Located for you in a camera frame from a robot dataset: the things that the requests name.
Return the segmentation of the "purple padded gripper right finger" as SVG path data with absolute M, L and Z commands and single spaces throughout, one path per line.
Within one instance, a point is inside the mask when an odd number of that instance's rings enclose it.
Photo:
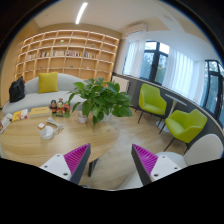
M 144 186 L 180 170 L 166 155 L 158 156 L 136 144 L 132 145 L 131 154 Z

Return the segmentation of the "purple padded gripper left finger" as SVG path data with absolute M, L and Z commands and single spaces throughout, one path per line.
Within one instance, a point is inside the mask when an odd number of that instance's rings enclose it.
M 65 155 L 55 154 L 41 169 L 78 184 L 91 153 L 90 144 L 80 146 Z

